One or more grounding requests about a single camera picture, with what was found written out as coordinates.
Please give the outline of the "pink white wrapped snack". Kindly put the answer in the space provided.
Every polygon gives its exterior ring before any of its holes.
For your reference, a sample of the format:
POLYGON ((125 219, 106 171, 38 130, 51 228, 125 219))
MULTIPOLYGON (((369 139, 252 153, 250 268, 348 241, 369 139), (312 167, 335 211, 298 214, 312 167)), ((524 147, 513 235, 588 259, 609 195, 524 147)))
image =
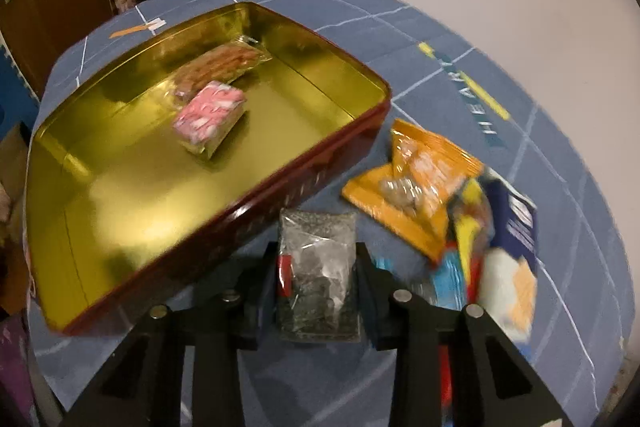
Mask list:
POLYGON ((211 81, 179 110, 172 127, 192 154, 211 158, 245 113, 245 93, 211 81))

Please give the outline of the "orange sunflower seed packet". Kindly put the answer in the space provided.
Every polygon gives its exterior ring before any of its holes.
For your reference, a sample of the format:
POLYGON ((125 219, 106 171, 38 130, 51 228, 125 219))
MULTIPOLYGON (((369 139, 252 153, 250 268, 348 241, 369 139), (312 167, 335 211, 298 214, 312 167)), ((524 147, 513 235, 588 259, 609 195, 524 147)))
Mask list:
POLYGON ((450 199, 483 173, 484 164, 444 136, 402 119, 394 121, 390 137, 392 160, 350 179, 342 196, 438 263, 450 199))

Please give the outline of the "gold red toffee tin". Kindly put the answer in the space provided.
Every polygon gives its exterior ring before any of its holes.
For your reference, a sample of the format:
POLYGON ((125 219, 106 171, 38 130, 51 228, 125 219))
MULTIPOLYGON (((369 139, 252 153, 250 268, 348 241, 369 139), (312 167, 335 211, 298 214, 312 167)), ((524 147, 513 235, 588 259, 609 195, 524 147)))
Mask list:
POLYGON ((79 335, 118 305, 165 298, 357 164, 390 86, 334 43, 253 2, 135 46, 92 75, 32 138, 26 248, 49 329, 79 335), (245 36, 269 60, 236 82, 246 111, 210 157, 172 129, 169 79, 245 36))

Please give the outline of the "red snack packet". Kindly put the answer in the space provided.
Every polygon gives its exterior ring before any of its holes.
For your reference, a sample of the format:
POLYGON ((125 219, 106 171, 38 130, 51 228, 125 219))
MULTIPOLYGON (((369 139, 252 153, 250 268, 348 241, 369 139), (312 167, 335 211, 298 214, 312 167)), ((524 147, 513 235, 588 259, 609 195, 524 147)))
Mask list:
POLYGON ((452 384, 449 362, 449 350, 447 346, 438 347, 440 405, 444 410, 448 409, 452 400, 452 384))

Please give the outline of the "small blue clear packet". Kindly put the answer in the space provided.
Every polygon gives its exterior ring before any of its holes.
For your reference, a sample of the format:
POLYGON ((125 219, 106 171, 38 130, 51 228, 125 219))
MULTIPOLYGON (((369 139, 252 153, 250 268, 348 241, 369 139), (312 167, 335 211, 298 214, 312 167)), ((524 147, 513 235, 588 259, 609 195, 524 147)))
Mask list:
POLYGON ((408 265, 390 257, 375 257, 375 268, 390 272, 402 288, 434 307, 461 311, 468 303, 468 288, 458 254, 449 251, 439 263, 412 255, 408 265))

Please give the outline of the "clear packet of dark snack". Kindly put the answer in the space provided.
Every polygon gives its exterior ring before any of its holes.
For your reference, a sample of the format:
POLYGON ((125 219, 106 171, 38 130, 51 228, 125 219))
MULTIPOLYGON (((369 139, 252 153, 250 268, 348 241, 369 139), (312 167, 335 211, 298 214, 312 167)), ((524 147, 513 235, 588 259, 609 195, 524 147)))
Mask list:
POLYGON ((293 343, 360 339, 356 216, 288 209, 280 214, 278 322, 293 343))

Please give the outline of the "clear packet of brown candies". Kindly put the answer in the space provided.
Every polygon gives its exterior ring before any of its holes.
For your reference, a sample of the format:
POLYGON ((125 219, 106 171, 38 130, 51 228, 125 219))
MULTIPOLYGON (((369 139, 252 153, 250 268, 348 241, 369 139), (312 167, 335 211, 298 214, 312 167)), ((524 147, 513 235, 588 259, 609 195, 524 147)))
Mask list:
POLYGON ((167 95, 175 104, 184 105, 210 82, 230 84, 270 60, 270 53, 258 41, 239 36, 180 66, 167 80, 167 95))

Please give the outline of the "navy white biscuit packet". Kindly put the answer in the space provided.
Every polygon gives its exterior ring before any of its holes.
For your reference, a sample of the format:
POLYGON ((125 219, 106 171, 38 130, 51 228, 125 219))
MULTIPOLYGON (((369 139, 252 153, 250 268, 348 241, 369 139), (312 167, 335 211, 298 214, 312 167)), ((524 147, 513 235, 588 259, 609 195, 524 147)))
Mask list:
POLYGON ((494 235, 482 259, 476 303, 517 345, 529 343, 537 297, 537 207, 500 178, 482 182, 494 235))

